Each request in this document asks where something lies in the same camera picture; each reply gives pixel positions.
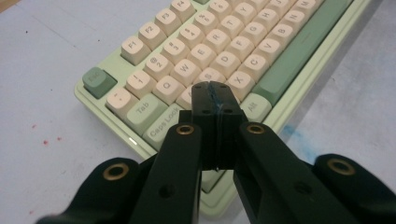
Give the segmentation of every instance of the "keyboard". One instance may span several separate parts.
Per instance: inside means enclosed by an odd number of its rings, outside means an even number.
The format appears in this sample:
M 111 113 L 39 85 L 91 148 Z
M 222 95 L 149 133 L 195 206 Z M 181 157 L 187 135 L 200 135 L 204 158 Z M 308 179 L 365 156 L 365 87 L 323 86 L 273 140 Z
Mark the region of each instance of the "keyboard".
M 75 95 L 143 159 L 160 150 L 191 86 L 230 86 L 250 121 L 279 132 L 369 0 L 173 0 L 82 75 Z M 221 216 L 232 171 L 204 171 L 201 212 Z

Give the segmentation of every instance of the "brass insert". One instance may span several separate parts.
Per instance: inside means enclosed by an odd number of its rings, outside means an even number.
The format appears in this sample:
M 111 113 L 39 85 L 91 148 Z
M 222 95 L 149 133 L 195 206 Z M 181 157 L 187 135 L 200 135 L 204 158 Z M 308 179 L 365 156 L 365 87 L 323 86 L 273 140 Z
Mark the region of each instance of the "brass insert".
M 125 177 L 128 172 L 129 167 L 125 163 L 117 163 L 107 167 L 103 172 L 103 177 L 109 181 L 119 180 Z
M 194 132 L 194 127 L 190 125 L 181 125 L 177 127 L 177 133 L 179 134 L 191 134 Z
M 247 126 L 247 131 L 250 133 L 264 133 L 265 130 L 262 126 L 258 124 L 250 124 Z
M 347 161 L 330 159 L 327 161 L 327 165 L 340 175 L 354 175 L 356 173 L 355 168 Z

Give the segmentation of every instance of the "tabletop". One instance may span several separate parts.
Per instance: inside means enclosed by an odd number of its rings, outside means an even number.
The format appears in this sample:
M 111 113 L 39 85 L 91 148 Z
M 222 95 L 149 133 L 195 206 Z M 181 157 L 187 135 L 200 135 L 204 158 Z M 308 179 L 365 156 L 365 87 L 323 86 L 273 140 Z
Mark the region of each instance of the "tabletop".
M 0 13 L 0 222 L 62 212 L 114 157 L 141 162 L 74 96 L 82 75 L 164 0 L 21 0 Z M 300 159 L 347 156 L 396 191 L 396 1 L 374 4 L 280 136 Z M 217 220 L 248 223 L 237 197 Z

